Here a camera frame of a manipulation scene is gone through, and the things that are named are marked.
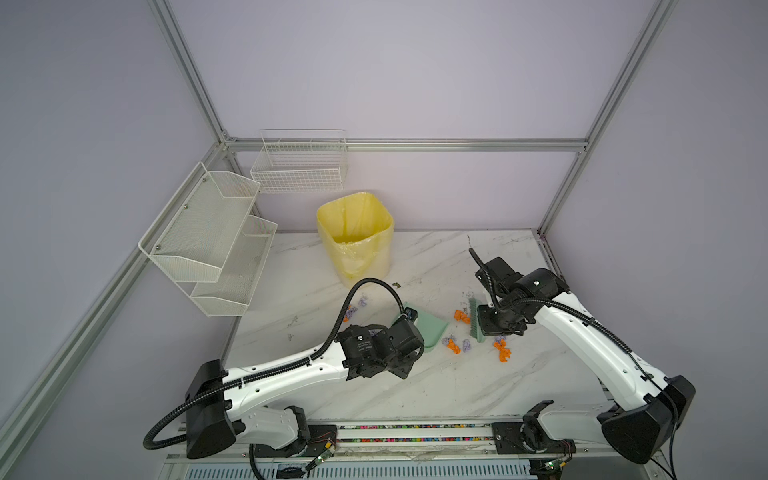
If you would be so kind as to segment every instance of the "white marble surface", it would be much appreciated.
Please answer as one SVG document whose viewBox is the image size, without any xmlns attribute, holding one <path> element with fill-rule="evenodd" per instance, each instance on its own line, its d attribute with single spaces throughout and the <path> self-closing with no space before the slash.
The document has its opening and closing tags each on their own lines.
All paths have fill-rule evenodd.
<svg viewBox="0 0 768 480">
<path fill-rule="evenodd" d="M 446 335 L 452 333 L 459 345 L 471 337 L 469 325 L 453 319 L 454 311 L 467 307 L 469 294 L 484 298 L 467 252 L 470 245 L 482 259 L 502 257 L 523 273 L 546 266 L 527 230 L 395 232 L 392 268 L 384 279 L 402 286 L 397 291 L 404 303 L 448 321 Z M 278 233 L 227 367 L 266 362 L 321 343 L 347 291 L 316 233 Z M 359 305 L 363 296 L 366 306 Z M 397 314 L 394 299 L 377 285 L 358 290 L 352 305 L 359 310 L 349 323 L 389 325 Z M 508 338 L 507 363 L 499 362 L 493 339 L 471 341 L 472 350 L 460 355 L 438 345 L 405 380 L 383 372 L 303 389 L 270 406 L 297 405 L 310 419 L 438 419 L 517 415 L 545 399 L 605 400 L 597 377 L 539 325 Z"/>
</svg>

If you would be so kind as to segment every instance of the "yellow trash can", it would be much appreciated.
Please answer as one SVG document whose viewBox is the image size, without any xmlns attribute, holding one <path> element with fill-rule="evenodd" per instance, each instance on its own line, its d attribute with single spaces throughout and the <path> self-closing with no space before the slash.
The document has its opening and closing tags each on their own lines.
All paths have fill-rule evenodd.
<svg viewBox="0 0 768 480">
<path fill-rule="evenodd" d="M 317 233 L 342 283 L 350 288 L 367 276 L 389 273 L 395 221 L 374 194 L 360 192 L 317 209 Z"/>
</svg>

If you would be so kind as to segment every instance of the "white wall panel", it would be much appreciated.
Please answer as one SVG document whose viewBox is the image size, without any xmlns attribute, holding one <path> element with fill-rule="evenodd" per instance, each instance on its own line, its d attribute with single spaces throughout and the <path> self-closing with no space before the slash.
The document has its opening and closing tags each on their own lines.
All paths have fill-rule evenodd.
<svg viewBox="0 0 768 480">
<path fill-rule="evenodd" d="M 681 0 L 548 235 L 584 305 L 696 386 L 679 478 L 765 475 L 767 45 L 767 3 Z"/>
<path fill-rule="evenodd" d="M 240 152 L 243 171 L 256 154 Z M 374 193 L 396 229 L 531 228 L 541 222 L 571 152 L 349 152 L 346 191 L 260 194 L 280 230 L 315 230 L 317 208 L 354 191 Z"/>
<path fill-rule="evenodd" d="M 0 65 L 2 423 L 213 137 L 145 0 L 2 2 Z"/>
<path fill-rule="evenodd" d="M 653 3 L 173 0 L 238 137 L 583 137 Z"/>
<path fill-rule="evenodd" d="M 184 401 L 197 368 L 219 358 L 231 325 L 149 266 L 10 480 L 155 480 L 168 451 L 141 441 Z M 177 435 L 182 419 L 158 438 Z"/>
</svg>

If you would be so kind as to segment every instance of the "black motor joint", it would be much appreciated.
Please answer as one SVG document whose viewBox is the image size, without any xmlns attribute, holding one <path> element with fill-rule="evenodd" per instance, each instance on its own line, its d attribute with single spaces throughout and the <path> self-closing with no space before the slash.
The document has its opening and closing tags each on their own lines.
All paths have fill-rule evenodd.
<svg viewBox="0 0 768 480">
<path fill-rule="evenodd" d="M 490 276 L 492 288 L 487 285 Z M 511 306 L 512 302 L 524 298 L 552 300 L 568 285 L 559 276 L 545 268 L 539 268 L 528 275 L 516 272 L 501 257 L 484 263 L 475 277 L 491 295 L 494 307 L 478 307 L 480 328 L 485 335 L 522 335 L 526 324 L 535 323 L 535 315 L 541 304 L 529 303 Z"/>
<path fill-rule="evenodd" d="M 372 377 L 388 370 L 401 379 L 408 377 L 413 363 L 424 351 L 424 339 L 414 325 L 414 309 L 406 311 L 390 327 L 350 325 L 336 336 L 344 350 L 347 380 Z"/>
</svg>

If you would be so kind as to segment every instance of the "white wire basket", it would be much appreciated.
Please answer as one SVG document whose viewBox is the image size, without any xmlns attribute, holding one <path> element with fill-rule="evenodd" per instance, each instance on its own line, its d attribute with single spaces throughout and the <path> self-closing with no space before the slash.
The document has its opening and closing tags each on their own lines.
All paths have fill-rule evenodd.
<svg viewBox="0 0 768 480">
<path fill-rule="evenodd" d="M 344 130 L 262 130 L 264 146 L 250 170 L 266 194 L 342 190 Z"/>
<path fill-rule="evenodd" d="M 190 298 L 208 316 L 242 316 L 250 305 L 277 223 L 248 215 L 216 283 L 198 283 Z"/>
<path fill-rule="evenodd" d="M 203 164 L 190 176 L 201 171 L 162 233 L 157 236 L 161 214 L 139 240 L 139 249 L 207 316 L 242 316 L 256 292 L 277 224 L 250 214 L 259 182 L 208 171 Z"/>
<path fill-rule="evenodd" d="M 259 183 L 250 178 L 206 170 L 144 253 L 174 282 L 218 281 L 258 191 Z"/>
</svg>

